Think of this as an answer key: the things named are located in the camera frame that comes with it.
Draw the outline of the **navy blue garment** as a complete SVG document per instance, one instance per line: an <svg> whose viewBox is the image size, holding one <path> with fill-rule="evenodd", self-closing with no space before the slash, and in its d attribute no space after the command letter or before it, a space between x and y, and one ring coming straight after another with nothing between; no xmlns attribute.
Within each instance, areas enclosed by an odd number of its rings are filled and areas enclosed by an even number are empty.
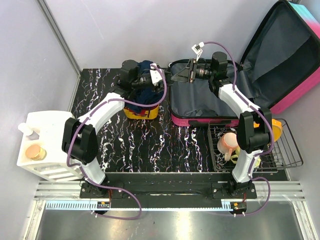
<svg viewBox="0 0 320 240"><path fill-rule="evenodd" d="M140 74L146 74L150 72L150 64L153 62L150 60L144 60L142 62L138 62L139 67L139 73ZM135 91L135 97L132 102L136 102L138 104L142 105L151 105L156 102L158 102L163 97L164 91L156 92L155 90L151 88L146 89L138 89ZM129 108L130 110L133 110L137 113L139 113L142 109L146 109L145 107L136 106L130 103L126 103L125 107Z"/></svg>

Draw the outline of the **orange plastic basket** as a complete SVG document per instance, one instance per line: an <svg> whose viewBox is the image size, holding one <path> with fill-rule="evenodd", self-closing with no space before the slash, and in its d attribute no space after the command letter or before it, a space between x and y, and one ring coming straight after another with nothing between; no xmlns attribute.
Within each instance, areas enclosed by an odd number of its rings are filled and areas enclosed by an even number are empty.
<svg viewBox="0 0 320 240"><path fill-rule="evenodd" d="M151 108L143 108L140 112L136 112L134 110L125 107L123 109L124 114L128 119L132 120L154 120L159 113L159 105L151 107Z"/></svg>

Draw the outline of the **teal and pink kids suitcase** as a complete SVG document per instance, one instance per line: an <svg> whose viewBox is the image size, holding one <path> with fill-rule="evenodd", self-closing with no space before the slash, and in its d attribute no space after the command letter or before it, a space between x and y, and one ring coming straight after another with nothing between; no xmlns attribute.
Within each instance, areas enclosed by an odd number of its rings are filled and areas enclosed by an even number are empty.
<svg viewBox="0 0 320 240"><path fill-rule="evenodd" d="M239 62L228 62L227 76L250 101L280 114L320 81L320 24L301 4L277 1L268 11ZM201 125L236 114L206 80L174 82L169 92L173 123Z"/></svg>

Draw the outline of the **white cylindrical tube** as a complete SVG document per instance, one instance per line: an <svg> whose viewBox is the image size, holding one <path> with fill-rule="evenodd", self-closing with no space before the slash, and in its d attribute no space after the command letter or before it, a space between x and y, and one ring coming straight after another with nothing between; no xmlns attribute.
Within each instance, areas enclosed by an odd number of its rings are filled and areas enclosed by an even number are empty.
<svg viewBox="0 0 320 240"><path fill-rule="evenodd" d="M38 140L40 137L39 134L30 128L25 122L20 123L17 128L26 136L28 140Z"/></svg>

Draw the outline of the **gold lidded cosmetic jar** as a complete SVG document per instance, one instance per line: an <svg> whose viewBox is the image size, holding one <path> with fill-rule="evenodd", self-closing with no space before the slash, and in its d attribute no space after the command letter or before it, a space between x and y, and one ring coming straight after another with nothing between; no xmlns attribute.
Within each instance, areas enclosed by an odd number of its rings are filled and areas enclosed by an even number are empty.
<svg viewBox="0 0 320 240"><path fill-rule="evenodd" d="M41 161L47 155L46 150L38 144L30 145L25 150L25 156L33 161Z"/></svg>

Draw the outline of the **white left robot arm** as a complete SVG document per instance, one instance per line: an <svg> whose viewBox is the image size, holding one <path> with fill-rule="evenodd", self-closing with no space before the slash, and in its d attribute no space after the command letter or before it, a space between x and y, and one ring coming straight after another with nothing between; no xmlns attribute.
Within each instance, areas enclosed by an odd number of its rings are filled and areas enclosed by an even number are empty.
<svg viewBox="0 0 320 240"><path fill-rule="evenodd" d="M97 198L108 193L104 181L106 175L97 159L97 133L125 104L151 109L158 106L164 98L152 98L151 104L133 101L139 90L150 89L167 92L165 72L157 63L150 63L149 68L142 70L134 60L125 60L119 70L117 82L105 98L86 114L79 118L68 118L64 124L62 151L67 154L68 167L79 167L84 178L92 185L90 192Z"/></svg>

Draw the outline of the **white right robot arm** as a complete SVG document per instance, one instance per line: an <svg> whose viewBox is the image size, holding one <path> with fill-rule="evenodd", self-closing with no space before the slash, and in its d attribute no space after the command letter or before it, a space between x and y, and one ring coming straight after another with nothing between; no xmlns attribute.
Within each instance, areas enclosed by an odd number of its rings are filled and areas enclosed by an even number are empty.
<svg viewBox="0 0 320 240"><path fill-rule="evenodd" d="M186 66L171 76L171 80L193 83L195 79L207 80L210 91L225 102L238 118L236 141L240 148L237 163L231 172L225 191L232 198L240 198L251 190L253 170L259 157L268 154L274 144L272 114L245 97L227 76L228 57L224 52L212 54L210 65L191 58Z"/></svg>

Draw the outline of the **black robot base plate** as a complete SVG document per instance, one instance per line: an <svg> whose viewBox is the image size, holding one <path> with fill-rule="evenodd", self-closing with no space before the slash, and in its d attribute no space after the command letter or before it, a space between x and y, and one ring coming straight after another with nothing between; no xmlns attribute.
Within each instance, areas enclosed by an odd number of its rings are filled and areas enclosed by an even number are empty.
<svg viewBox="0 0 320 240"><path fill-rule="evenodd" d="M257 198L256 188L250 183L232 183L230 173L115 173L108 172L105 186L124 188L136 196L200 195L213 199Z"/></svg>

